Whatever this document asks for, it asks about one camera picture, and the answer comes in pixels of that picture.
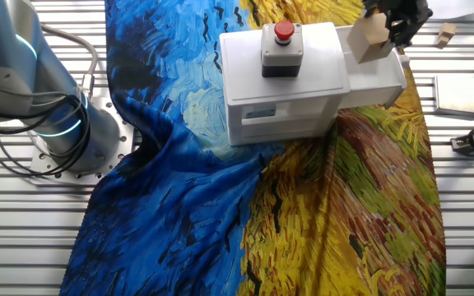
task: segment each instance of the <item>white paper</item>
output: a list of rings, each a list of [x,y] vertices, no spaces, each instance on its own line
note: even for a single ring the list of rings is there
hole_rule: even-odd
[[[431,20],[446,20],[474,13],[474,0],[427,0]]]

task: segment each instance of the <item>black button base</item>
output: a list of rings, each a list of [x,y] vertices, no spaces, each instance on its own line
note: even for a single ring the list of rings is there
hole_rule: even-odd
[[[263,77],[297,77],[301,66],[265,67]]]

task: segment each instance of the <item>red button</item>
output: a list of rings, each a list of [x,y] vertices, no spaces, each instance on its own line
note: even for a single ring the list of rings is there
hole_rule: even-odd
[[[289,21],[280,21],[276,23],[273,29],[276,32],[277,38],[281,41],[287,41],[294,34],[294,24]]]

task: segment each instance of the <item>blue painted pattern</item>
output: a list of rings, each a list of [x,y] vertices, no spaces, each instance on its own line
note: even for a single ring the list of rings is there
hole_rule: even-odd
[[[249,201],[282,146],[228,145],[219,34],[235,1],[106,0],[113,102],[142,134],[93,191],[61,295],[233,295]]]

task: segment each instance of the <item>brush stroke pattern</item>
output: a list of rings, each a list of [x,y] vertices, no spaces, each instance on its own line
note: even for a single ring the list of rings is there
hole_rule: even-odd
[[[227,142],[219,34],[283,19],[347,25],[359,1],[105,6],[113,102],[142,144],[93,191],[61,295],[444,292],[439,199],[410,73],[392,109],[341,111],[327,138]]]

